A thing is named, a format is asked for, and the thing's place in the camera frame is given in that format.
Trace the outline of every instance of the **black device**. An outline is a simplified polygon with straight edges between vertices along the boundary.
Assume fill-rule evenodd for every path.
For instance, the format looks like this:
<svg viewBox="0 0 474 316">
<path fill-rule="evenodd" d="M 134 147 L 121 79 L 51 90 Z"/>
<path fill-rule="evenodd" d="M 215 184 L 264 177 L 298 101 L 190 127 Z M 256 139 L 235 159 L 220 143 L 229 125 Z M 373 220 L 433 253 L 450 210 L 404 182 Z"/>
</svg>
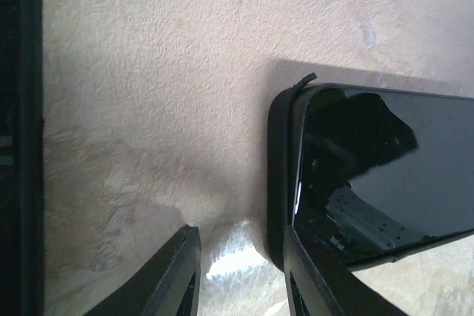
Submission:
<svg viewBox="0 0 474 316">
<path fill-rule="evenodd" d="M 0 315 L 43 312 L 42 0 L 0 0 Z"/>
<path fill-rule="evenodd" d="M 351 271 L 474 232 L 474 100 L 314 74 L 268 118 L 268 245 L 292 315 L 404 315 Z"/>
<path fill-rule="evenodd" d="M 86 316 L 196 315 L 200 261 L 199 230 L 183 226 L 123 286 Z"/>
</svg>

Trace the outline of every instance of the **white textured wall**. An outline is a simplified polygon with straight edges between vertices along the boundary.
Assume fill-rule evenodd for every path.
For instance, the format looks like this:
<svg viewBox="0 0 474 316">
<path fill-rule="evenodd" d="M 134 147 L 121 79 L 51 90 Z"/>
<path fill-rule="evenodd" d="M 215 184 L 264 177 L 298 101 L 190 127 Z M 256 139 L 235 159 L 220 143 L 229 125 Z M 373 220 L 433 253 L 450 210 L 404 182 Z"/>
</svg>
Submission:
<svg viewBox="0 0 474 316">
<path fill-rule="evenodd" d="M 183 223 L 201 227 L 203 275 L 226 249 L 264 255 L 276 93 L 316 71 L 474 96 L 473 14 L 474 0 L 44 0 L 47 314 L 88 310 Z M 472 315 L 473 250 L 358 276 L 413 315 Z M 269 263 L 234 275 L 203 280 L 201 315 L 287 315 Z"/>
</svg>

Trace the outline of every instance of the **black phone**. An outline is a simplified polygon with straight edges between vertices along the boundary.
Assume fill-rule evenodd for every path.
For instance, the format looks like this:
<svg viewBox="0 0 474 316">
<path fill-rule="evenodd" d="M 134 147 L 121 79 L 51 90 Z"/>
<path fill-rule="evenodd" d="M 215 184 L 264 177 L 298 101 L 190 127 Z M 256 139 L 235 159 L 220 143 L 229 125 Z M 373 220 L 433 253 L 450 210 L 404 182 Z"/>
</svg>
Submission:
<svg viewBox="0 0 474 316">
<path fill-rule="evenodd" d="M 302 283 L 313 311 L 349 315 L 337 280 L 474 233 L 474 100 L 314 79 L 270 108 L 268 246 L 292 314 L 313 314 L 295 306 Z"/>
</svg>

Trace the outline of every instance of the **black object edge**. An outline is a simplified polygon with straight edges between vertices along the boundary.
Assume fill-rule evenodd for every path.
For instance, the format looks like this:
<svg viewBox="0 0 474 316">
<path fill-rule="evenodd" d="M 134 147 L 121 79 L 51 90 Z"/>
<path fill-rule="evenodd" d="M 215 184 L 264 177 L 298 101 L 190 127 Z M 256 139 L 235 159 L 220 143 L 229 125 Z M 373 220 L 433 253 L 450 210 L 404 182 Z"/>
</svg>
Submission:
<svg viewBox="0 0 474 316">
<path fill-rule="evenodd" d="M 284 90 L 273 100 L 267 123 L 267 243 L 272 262 L 281 270 L 283 265 L 283 234 L 291 223 L 288 211 L 290 187 L 290 125 L 291 106 L 299 91 L 317 79 L 311 73 L 290 89 Z"/>
<path fill-rule="evenodd" d="M 183 226 L 137 273 L 86 316 L 196 315 L 200 261 L 199 230 Z"/>
<path fill-rule="evenodd" d="M 21 315 L 44 310 L 42 0 L 19 0 Z"/>
<path fill-rule="evenodd" d="M 287 226 L 284 265 L 292 316 L 403 316 L 406 314 L 356 278 L 305 231 Z"/>
</svg>

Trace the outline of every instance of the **phone screen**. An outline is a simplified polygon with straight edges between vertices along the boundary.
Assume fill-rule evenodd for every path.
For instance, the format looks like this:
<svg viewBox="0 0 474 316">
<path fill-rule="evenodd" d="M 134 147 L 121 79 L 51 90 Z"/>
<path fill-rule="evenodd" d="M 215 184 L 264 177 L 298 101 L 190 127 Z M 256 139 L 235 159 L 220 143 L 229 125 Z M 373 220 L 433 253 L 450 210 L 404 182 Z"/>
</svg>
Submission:
<svg viewBox="0 0 474 316">
<path fill-rule="evenodd" d="M 474 229 L 474 101 L 321 89 L 302 132 L 295 224 L 345 263 Z"/>
</svg>

